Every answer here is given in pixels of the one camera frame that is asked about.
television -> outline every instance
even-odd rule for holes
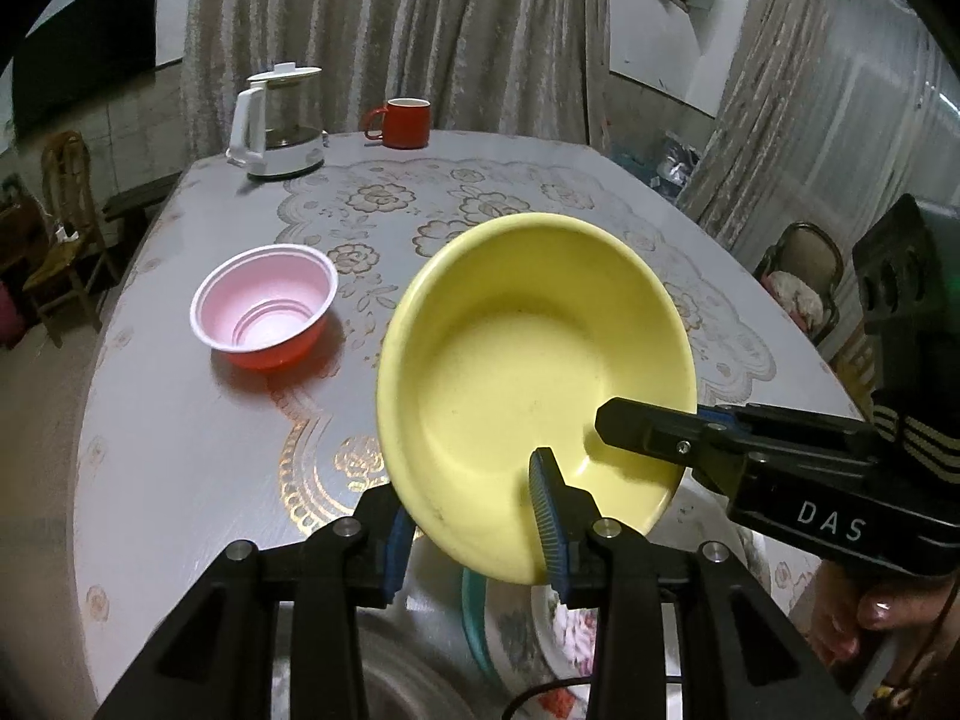
[[[18,138],[157,64],[157,0],[75,0],[13,54]]]

white lettering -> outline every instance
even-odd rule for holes
[[[858,541],[860,538],[860,527],[866,525],[866,520],[854,519],[850,523],[850,529],[847,531],[847,541]]]
[[[820,530],[822,531],[827,530],[833,533],[834,536],[837,535],[837,512],[834,512],[829,517],[827,517],[827,521],[820,526]]]
[[[803,507],[800,507],[800,516],[797,517],[797,522],[802,525],[809,525],[813,522],[813,517],[817,514],[817,507],[810,503],[809,501],[803,501]]]

red and pink bowl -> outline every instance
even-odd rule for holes
[[[296,244],[253,248],[203,279],[190,326],[234,365],[276,370],[310,351],[336,293],[337,269],[325,254]]]

silver bolt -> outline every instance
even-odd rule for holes
[[[341,517],[333,523],[333,532],[342,538],[350,538],[360,533],[360,520],[356,517]]]
[[[243,560],[253,552],[253,545],[245,538],[238,538],[237,541],[231,541],[227,545],[227,557],[229,560]]]
[[[726,544],[721,544],[719,541],[708,541],[700,548],[700,551],[710,562],[723,562],[730,556]]]
[[[600,538],[616,538],[620,535],[620,523],[611,517],[600,517],[593,524],[593,532]]]

wire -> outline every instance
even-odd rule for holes
[[[520,693],[510,704],[507,704],[507,709],[503,710],[500,720],[512,720],[512,717],[517,714],[517,709],[520,709],[520,707],[530,701],[534,696],[539,696],[541,693],[549,693],[551,690],[557,690],[558,688],[571,688],[573,685],[589,685],[591,679],[590,677],[570,677],[565,680],[553,680],[552,683],[534,685],[532,688]],[[683,683],[683,679],[668,674],[666,683],[668,685],[680,685]]]
[[[923,642],[923,647],[920,647],[917,650],[917,654],[913,656],[913,661],[910,661],[910,665],[907,667],[907,670],[904,671],[904,675],[896,684],[897,688],[906,688],[910,683],[910,679],[913,677],[913,672],[917,670],[917,666],[920,665],[920,661],[923,657],[928,654],[930,647],[933,646],[934,640],[936,640],[937,635],[939,635],[940,630],[944,627],[944,621],[947,620],[947,615],[950,610],[953,608],[953,602],[956,601],[957,591],[960,590],[960,574],[953,580],[953,586],[950,588],[949,595],[947,595],[947,600],[944,601],[944,608],[940,610],[940,613],[937,615],[937,619],[933,622],[933,627],[930,628],[929,633],[926,635],[926,640]]]

